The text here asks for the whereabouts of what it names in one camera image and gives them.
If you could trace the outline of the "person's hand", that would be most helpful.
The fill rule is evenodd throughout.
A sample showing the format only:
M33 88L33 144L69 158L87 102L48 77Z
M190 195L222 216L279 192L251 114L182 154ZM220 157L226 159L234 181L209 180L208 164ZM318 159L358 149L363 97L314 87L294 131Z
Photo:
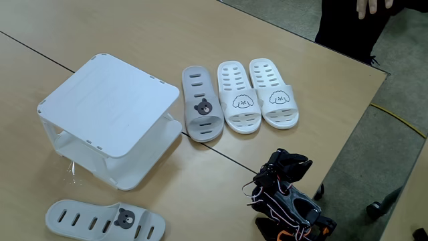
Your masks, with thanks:
M394 0L357 0L356 11L359 19L364 19L369 12L374 15L383 6L390 9L393 6Z

